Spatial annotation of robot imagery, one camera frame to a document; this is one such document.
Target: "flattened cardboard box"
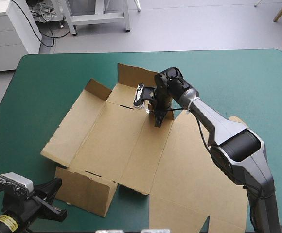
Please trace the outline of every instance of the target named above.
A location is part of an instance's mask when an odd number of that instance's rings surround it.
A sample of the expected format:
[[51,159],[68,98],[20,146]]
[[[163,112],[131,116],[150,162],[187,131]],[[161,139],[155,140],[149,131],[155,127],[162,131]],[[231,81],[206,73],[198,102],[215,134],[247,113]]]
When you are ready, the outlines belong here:
[[121,184],[150,194],[150,227],[198,232],[210,215],[210,230],[243,232],[246,192],[215,167],[194,116],[169,112],[156,128],[152,114],[133,109],[136,86],[155,86],[155,74],[118,64],[112,91],[89,81],[41,152],[67,167],[56,171],[57,198],[105,216]]

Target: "green table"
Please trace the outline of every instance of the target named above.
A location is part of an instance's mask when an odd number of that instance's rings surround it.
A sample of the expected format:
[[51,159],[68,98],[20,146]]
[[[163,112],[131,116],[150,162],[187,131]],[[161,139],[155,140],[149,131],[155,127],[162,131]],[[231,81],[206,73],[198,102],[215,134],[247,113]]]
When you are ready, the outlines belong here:
[[[40,151],[88,80],[112,88],[117,63],[162,71],[180,68],[201,98],[225,117],[241,117],[265,142],[277,188],[282,223],[282,53],[279,50],[27,55],[22,58],[0,105],[0,174],[16,172],[43,183],[56,164]],[[117,190],[106,218],[65,203],[63,223],[38,220],[32,230],[90,231],[148,227],[148,198]],[[247,221],[247,230],[252,226]]]

